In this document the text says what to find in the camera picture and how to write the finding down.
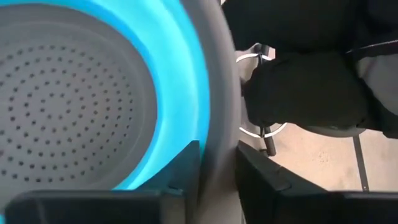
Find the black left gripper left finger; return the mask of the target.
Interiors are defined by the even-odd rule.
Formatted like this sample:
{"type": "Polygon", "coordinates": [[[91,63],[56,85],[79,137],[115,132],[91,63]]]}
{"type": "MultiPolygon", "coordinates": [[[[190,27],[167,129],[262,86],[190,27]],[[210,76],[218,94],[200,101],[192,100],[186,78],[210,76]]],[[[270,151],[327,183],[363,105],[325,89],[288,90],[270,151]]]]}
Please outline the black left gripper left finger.
{"type": "Polygon", "coordinates": [[[150,190],[165,194],[197,199],[200,179],[200,143],[191,141],[155,176],[137,190],[150,190]]]}

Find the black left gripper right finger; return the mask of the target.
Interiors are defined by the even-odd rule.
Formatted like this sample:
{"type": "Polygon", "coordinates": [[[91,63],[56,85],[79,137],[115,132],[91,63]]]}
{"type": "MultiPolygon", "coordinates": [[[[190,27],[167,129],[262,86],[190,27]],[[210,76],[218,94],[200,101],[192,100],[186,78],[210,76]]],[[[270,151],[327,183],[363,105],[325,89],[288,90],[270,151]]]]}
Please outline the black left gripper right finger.
{"type": "Polygon", "coordinates": [[[240,141],[236,186],[247,224],[325,224],[325,189],[240,141]]]}

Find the blue collapsible colander grey rim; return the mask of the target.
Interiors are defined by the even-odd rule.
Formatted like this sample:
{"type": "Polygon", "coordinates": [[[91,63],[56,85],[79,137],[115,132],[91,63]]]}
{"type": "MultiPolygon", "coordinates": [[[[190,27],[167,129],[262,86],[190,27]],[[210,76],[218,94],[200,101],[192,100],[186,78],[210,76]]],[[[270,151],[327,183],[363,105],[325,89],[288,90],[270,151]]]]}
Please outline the blue collapsible colander grey rim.
{"type": "Polygon", "coordinates": [[[221,0],[0,0],[0,224],[243,224],[240,92],[221,0]]]}

